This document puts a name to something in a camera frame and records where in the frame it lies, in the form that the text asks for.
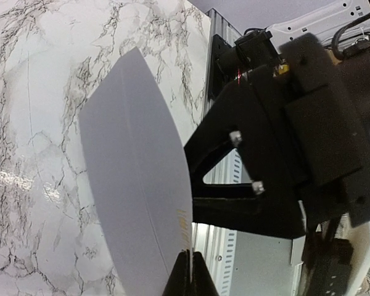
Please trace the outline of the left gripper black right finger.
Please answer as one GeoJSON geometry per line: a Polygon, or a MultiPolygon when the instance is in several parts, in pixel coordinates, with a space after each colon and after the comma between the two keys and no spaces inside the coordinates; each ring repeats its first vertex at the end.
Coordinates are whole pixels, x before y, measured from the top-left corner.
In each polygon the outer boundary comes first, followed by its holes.
{"type": "Polygon", "coordinates": [[[200,252],[194,252],[192,257],[191,295],[219,296],[205,260],[200,252]]]}

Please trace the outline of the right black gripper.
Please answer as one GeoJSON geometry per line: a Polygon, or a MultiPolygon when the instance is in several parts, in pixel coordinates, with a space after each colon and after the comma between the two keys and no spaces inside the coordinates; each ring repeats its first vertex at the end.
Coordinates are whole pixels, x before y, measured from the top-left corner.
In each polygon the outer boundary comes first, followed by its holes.
{"type": "Polygon", "coordinates": [[[234,74],[185,145],[193,188],[233,149],[266,190],[303,202],[315,226],[370,221],[370,48],[334,64],[312,34],[275,50],[267,32],[235,46],[234,74]]]}

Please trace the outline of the aluminium front table rail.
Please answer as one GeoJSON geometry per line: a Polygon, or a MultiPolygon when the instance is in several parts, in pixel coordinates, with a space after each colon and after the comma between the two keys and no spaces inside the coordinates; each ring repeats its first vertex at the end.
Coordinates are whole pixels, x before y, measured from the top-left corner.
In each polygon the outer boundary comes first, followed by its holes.
{"type": "MultiPolygon", "coordinates": [[[[241,33],[214,8],[211,18],[207,78],[210,78],[213,37],[234,45],[241,33]]],[[[225,156],[204,178],[206,183],[249,183],[236,150],[225,156]]],[[[219,295],[298,295],[305,236],[294,240],[192,225],[194,250],[202,253],[219,295]]]]}

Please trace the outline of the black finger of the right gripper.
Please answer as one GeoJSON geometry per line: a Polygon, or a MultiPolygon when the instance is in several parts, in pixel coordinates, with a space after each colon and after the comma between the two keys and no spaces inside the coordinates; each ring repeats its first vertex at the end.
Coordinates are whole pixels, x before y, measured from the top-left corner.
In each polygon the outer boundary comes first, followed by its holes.
{"type": "Polygon", "coordinates": [[[205,184],[192,187],[193,222],[263,236],[296,239],[305,235],[297,199],[250,184],[205,184]]]}

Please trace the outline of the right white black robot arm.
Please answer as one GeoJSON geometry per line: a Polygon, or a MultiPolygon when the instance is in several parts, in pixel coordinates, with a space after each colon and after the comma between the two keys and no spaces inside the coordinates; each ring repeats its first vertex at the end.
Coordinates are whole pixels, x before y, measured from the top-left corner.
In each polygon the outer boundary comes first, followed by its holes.
{"type": "Polygon", "coordinates": [[[193,220],[295,239],[370,221],[370,1],[215,35],[213,104],[184,150],[193,220]]]}

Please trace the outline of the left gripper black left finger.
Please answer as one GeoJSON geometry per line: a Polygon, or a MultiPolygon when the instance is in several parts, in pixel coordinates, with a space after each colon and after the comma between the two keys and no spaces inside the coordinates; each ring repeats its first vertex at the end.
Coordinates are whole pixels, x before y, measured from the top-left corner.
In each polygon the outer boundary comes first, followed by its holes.
{"type": "Polygon", "coordinates": [[[162,296],[188,296],[191,294],[191,254],[181,251],[168,278],[162,296]]]}

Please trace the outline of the grey paper envelope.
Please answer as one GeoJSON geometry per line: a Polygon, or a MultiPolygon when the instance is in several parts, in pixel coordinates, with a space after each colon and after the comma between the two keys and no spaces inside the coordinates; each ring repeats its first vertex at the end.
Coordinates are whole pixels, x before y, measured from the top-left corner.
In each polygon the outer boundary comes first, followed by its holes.
{"type": "Polygon", "coordinates": [[[79,114],[102,230],[128,295],[162,292],[191,248],[192,197],[178,130],[139,49],[119,58],[79,114]]]}

